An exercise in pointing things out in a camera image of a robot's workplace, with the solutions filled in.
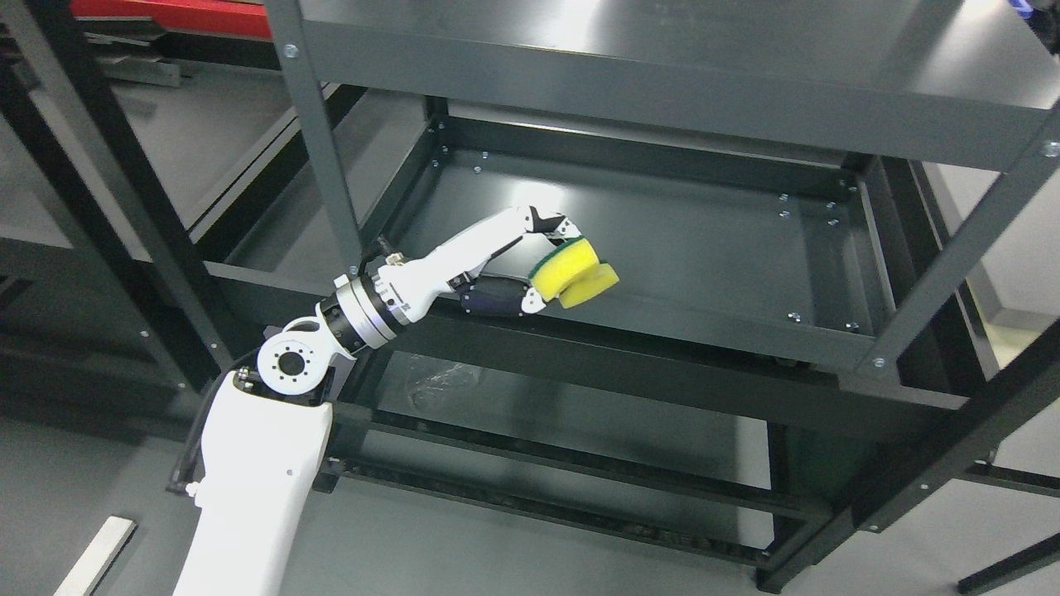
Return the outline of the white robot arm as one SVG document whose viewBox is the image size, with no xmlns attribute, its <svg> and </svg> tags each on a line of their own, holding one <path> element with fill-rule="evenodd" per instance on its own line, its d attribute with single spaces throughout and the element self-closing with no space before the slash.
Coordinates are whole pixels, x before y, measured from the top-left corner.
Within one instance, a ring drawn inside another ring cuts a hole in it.
<svg viewBox="0 0 1060 596">
<path fill-rule="evenodd" d="M 342 275 L 311 315 L 217 380 L 198 435 L 202 478 L 183 484 L 200 516 L 175 594 L 280 592 L 333 425 L 333 361 L 395 339 L 444 293 L 414 263 Z"/>
</svg>

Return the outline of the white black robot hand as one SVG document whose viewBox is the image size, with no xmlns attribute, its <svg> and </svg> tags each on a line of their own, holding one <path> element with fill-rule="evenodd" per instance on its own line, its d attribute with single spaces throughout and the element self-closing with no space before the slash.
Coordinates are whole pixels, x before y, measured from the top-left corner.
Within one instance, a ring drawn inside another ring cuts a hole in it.
<svg viewBox="0 0 1060 596">
<path fill-rule="evenodd" d="M 408 322 L 421 320 L 440 295 L 454 293 L 452 281 L 475 279 L 488 261 L 504 255 L 523 235 L 537 233 L 559 246 L 584 235 L 564 214 L 533 206 L 506 208 L 470 225 L 421 259 L 385 264 L 376 271 L 376 286 L 387 292 Z"/>
</svg>

